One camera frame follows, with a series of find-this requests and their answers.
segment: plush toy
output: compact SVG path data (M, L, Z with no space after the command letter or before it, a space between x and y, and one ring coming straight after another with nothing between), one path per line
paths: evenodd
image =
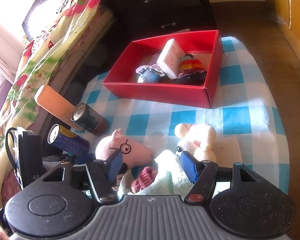
M200 60L195 59L192 54L186 54L180 63L179 73L175 79L176 84L181 85L203 85L207 76L207 71Z
M122 134L121 129L115 130L112 135L103 138L96 148L96 159L106 160L115 150L123 153L123 162L132 169L143 166L152 161L151 150L142 143L129 139Z
M177 155L188 151L198 161L210 160L217 162L212 145L217 138L216 130L209 124L180 123L174 130L181 140L178 142Z

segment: pink pig plush toy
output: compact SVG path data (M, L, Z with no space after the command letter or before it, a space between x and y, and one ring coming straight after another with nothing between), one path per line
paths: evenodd
M152 161L151 150L142 143L129 139L121 133L121 129L115 130L112 135L103 138L96 148L96 159L106 160L115 150L123 153L123 162L128 169L143 166Z

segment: can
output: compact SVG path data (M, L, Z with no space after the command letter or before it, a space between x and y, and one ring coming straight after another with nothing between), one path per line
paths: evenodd
M71 120L96 136L104 134L108 127L107 120L85 103L74 108Z
M86 155L90 147L86 139L57 123L50 129L48 143L72 155Z

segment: red box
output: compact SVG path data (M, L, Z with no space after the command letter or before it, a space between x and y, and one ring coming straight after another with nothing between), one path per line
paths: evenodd
M207 77L202 86L133 83L130 80L142 59L160 53L166 42L174 38L186 53L211 54L204 67ZM211 108L216 92L222 58L218 30L176 33L132 41L114 64L103 84L119 98L134 98L177 105Z

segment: pink knitted sock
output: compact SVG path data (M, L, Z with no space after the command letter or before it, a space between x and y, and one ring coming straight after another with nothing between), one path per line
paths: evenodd
M151 167L145 167L138 178L131 183L131 190L133 193L137 193L142 189L148 187L152 182L154 182L155 176L157 176L158 171Z

